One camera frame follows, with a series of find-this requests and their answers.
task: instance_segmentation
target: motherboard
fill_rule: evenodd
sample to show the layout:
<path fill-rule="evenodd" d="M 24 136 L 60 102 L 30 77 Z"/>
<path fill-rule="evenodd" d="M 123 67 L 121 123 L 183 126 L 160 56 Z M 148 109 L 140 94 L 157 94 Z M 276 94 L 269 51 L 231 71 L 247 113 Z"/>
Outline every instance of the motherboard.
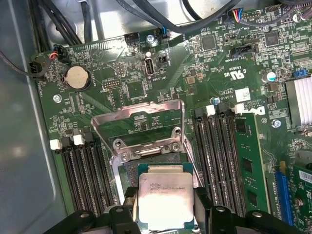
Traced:
<path fill-rule="evenodd" d="M 215 205 L 312 233 L 312 21 L 300 19 L 309 6 L 266 27 L 227 14 L 188 35 L 58 47 L 37 87 L 68 214 L 123 203 L 138 164 L 191 162 Z"/>

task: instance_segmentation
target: cable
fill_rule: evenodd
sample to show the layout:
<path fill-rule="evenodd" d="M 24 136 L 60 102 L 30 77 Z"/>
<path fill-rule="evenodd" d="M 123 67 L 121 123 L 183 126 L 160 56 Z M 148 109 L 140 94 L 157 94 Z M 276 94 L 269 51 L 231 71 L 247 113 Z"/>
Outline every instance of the cable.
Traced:
<path fill-rule="evenodd" d="M 202 17 L 200 17 L 194 9 L 191 7 L 189 0 L 182 0 L 182 3 L 187 10 L 187 12 L 193 17 L 195 20 L 202 20 Z"/>
<path fill-rule="evenodd" d="M 58 21 L 58 19 L 56 18 L 55 14 L 53 14 L 51 12 L 51 10 L 49 9 L 49 7 L 45 4 L 45 2 L 41 2 L 42 7 L 44 9 L 44 11 L 47 13 L 47 15 L 49 16 L 49 18 L 51 19 L 51 21 L 54 23 L 55 27 L 57 28 L 57 30 L 59 31 L 59 33 L 63 36 L 64 40 L 66 41 L 66 43 L 70 46 L 75 45 L 75 42 L 73 41 L 73 39 L 68 35 L 67 31 L 65 30 L 65 28 L 63 27 L 63 25 Z"/>
<path fill-rule="evenodd" d="M 61 11 L 53 4 L 51 0 L 42 0 L 48 8 L 54 13 L 55 18 L 64 26 L 66 29 L 68 35 L 73 39 L 75 44 L 82 44 L 81 40 L 77 36 L 77 34 L 74 32 L 72 26 L 69 24 L 65 16 L 62 14 Z"/>
<path fill-rule="evenodd" d="M 9 67 L 11 67 L 14 71 L 22 74 L 22 75 L 25 75 L 25 76 L 29 76 L 29 77 L 42 77 L 48 70 L 49 70 L 49 67 L 51 65 L 51 62 L 52 60 L 54 59 L 55 57 L 51 58 L 51 59 L 48 59 L 45 66 L 43 67 L 42 71 L 39 72 L 39 73 L 29 73 L 29 72 L 25 72 L 23 70 L 21 70 L 20 68 L 18 68 L 16 65 L 14 65 L 5 55 L 4 53 L 0 50 L 0 59 L 3 60 L 3 62 L 5 64 L 7 64 Z"/>
<path fill-rule="evenodd" d="M 147 15 L 145 15 L 142 12 L 139 12 L 138 10 L 136 10 L 135 8 L 133 8 L 132 6 L 130 6 L 128 3 L 126 3 L 124 0 L 116 0 L 116 2 L 126 11 L 130 12 L 131 14 L 149 22 L 150 24 L 158 27 L 158 28 L 163 28 L 163 26 L 158 23 L 156 20 L 148 17 Z"/>
<path fill-rule="evenodd" d="M 207 18 L 204 18 L 202 20 L 196 21 L 192 24 L 188 24 L 185 26 L 176 26 L 173 23 L 171 23 L 168 19 L 166 19 L 162 14 L 160 14 L 148 1 L 146 0 L 133 0 L 133 2 L 146 14 L 153 17 L 153 19 L 157 20 L 159 23 L 161 23 L 164 27 L 167 29 L 176 32 L 176 33 L 191 33 L 193 31 L 199 30 L 210 22 L 214 21 L 215 19 L 221 17 L 224 13 L 226 13 L 228 10 L 232 9 L 234 6 L 236 6 L 241 0 L 230 0 L 225 6 L 221 7 L 218 11 L 213 13 L 212 15 L 208 16 Z"/>
<path fill-rule="evenodd" d="M 251 27 L 265 27 L 265 26 L 269 26 L 271 24 L 277 23 L 279 21 L 281 21 L 282 19 L 286 18 L 292 11 L 294 11 L 296 9 L 296 6 L 291 6 L 290 9 L 283 15 L 281 15 L 280 17 L 269 21 L 269 22 L 265 22 L 265 23 L 253 23 L 253 22 L 247 22 L 244 20 L 241 20 L 240 23 L 247 25 L 247 26 L 251 26 Z"/>
<path fill-rule="evenodd" d="M 81 2 L 81 10 L 83 15 L 83 35 L 84 43 L 92 42 L 92 25 L 89 4 L 86 1 Z"/>

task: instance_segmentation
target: sticker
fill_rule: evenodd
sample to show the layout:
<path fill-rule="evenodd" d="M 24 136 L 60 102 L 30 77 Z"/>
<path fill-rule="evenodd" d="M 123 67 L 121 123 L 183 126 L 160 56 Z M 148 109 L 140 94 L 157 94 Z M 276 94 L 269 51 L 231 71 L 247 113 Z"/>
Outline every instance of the sticker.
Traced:
<path fill-rule="evenodd" d="M 236 101 L 237 102 L 249 101 L 251 99 L 250 93 L 249 93 L 249 88 L 236 89 L 235 95 L 236 95 Z"/>
<path fill-rule="evenodd" d="M 312 184 L 312 175 L 305 173 L 303 171 L 299 171 L 299 176 L 300 176 L 300 179 Z"/>

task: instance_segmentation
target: screw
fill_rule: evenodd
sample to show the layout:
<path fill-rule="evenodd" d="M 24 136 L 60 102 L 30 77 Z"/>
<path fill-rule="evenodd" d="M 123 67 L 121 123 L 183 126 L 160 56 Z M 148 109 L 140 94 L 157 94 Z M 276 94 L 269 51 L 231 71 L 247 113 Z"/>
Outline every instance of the screw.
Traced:
<path fill-rule="evenodd" d="M 146 42 L 149 43 L 149 44 L 153 44 L 155 42 L 155 37 L 154 35 L 147 35 L 146 37 Z"/>
<path fill-rule="evenodd" d="M 262 214 L 260 214 L 259 212 L 253 212 L 253 216 L 255 216 L 257 218 L 261 218 Z"/>
<path fill-rule="evenodd" d="M 280 126 L 282 126 L 282 122 L 281 122 L 280 120 L 274 119 L 274 120 L 272 121 L 272 127 L 274 127 L 274 128 L 279 128 Z"/>
<path fill-rule="evenodd" d="M 171 150 L 174 151 L 174 152 L 178 152 L 180 150 L 180 145 L 179 143 L 173 143 L 171 145 Z"/>
<path fill-rule="evenodd" d="M 56 103 L 60 103 L 62 101 L 62 97 L 59 94 L 53 96 L 53 101 Z"/>
<path fill-rule="evenodd" d="M 128 154 L 127 153 L 123 153 L 121 155 L 121 160 L 124 161 L 124 162 L 128 161 L 129 160 Z"/>
<path fill-rule="evenodd" d="M 225 212 L 225 209 L 221 206 L 217 207 L 216 210 L 219 212 Z"/>

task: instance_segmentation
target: blue pcie slot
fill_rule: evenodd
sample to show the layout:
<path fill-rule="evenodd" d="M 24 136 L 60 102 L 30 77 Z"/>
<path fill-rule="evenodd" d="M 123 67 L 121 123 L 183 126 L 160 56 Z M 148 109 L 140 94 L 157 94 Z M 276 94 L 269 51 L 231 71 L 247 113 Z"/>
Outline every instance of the blue pcie slot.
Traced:
<path fill-rule="evenodd" d="M 282 220 L 293 225 L 292 209 L 287 188 L 287 178 L 282 172 L 275 172 L 278 200 L 281 207 Z"/>

